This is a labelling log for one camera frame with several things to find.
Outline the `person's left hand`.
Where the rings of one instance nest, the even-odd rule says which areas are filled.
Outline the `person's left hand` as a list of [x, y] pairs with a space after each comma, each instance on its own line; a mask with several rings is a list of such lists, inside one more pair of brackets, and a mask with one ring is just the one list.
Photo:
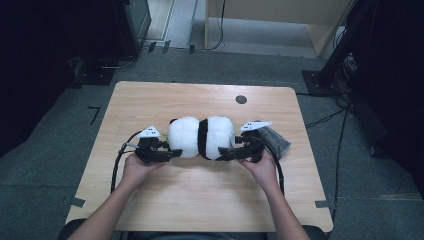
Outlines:
[[144, 164], [135, 154], [125, 159], [123, 176], [119, 187], [134, 191], [153, 171], [164, 166], [164, 163]]

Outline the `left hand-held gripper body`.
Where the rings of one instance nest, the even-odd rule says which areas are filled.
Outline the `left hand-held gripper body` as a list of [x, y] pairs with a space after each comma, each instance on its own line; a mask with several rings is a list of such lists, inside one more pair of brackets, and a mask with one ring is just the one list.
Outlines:
[[152, 156], [157, 151], [160, 132], [153, 126], [136, 134], [139, 138], [135, 154], [145, 164], [152, 163]]

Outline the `dark monitor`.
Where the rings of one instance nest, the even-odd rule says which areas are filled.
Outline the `dark monitor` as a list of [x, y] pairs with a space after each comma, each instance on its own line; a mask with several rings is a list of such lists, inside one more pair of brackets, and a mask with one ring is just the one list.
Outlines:
[[151, 24], [147, 0], [113, 0], [124, 54], [137, 57]]

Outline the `dark curtain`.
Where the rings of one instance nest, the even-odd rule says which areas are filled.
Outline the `dark curtain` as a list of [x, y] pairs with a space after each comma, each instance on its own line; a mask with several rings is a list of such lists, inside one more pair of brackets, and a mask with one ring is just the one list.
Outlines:
[[23, 143], [74, 81], [114, 46], [116, 0], [0, 0], [0, 157]]
[[411, 175], [424, 198], [424, 0], [359, 0], [349, 81], [382, 124], [374, 142]]

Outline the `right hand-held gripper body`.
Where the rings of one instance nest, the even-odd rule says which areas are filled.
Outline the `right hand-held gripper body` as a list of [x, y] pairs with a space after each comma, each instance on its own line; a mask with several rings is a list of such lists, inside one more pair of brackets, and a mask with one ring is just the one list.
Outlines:
[[265, 142], [259, 130], [271, 124], [271, 121], [248, 121], [240, 128], [243, 145], [250, 151], [253, 163], [260, 161], [265, 148]]

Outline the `grey cloth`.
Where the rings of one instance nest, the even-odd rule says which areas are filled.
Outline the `grey cloth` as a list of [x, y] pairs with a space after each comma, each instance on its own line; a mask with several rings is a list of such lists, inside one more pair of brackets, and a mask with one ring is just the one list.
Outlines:
[[277, 159], [281, 159], [289, 149], [291, 143], [270, 127], [259, 128], [258, 132], [261, 138], [267, 143], [268, 149], [274, 153]]

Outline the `panda plush toy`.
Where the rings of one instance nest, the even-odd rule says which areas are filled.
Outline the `panda plush toy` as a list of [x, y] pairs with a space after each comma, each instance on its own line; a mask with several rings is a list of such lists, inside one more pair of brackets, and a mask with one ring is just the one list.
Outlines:
[[167, 140], [171, 150], [181, 150], [181, 158], [201, 155], [207, 160], [221, 160], [220, 148], [232, 149], [235, 133], [231, 120], [211, 116], [202, 121], [194, 117], [173, 120], [169, 125]]

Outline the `black metal stand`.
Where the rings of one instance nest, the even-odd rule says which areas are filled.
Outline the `black metal stand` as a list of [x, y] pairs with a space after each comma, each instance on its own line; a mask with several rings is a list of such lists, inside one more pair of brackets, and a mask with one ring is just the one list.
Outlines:
[[302, 76], [310, 95], [337, 96], [342, 94], [342, 91], [337, 85], [336, 72], [340, 64], [348, 56], [354, 35], [364, 19], [367, 10], [368, 6], [366, 0], [353, 0], [351, 6], [346, 10], [347, 30], [325, 66], [320, 71], [302, 71]]

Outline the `person's right hand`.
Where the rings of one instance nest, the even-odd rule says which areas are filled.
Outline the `person's right hand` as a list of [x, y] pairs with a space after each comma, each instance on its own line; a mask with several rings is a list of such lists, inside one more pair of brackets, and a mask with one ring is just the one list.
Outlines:
[[263, 151], [258, 163], [252, 163], [247, 159], [239, 159], [238, 162], [252, 174], [265, 192], [279, 188], [274, 159], [266, 150]]

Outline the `black stand base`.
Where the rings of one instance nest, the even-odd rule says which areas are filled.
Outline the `black stand base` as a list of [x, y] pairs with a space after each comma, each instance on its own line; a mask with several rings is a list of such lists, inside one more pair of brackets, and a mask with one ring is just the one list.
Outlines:
[[111, 83], [115, 70], [103, 66], [97, 59], [85, 60], [81, 57], [70, 62], [75, 77], [72, 86], [80, 88], [82, 85], [108, 86]]

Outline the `beige wooden cabinet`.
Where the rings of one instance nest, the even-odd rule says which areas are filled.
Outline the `beige wooden cabinet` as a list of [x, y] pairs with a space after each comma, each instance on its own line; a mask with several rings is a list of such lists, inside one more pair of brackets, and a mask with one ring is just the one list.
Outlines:
[[206, 0], [205, 40], [209, 18], [220, 17], [303, 24], [315, 54], [322, 56], [356, 0]]

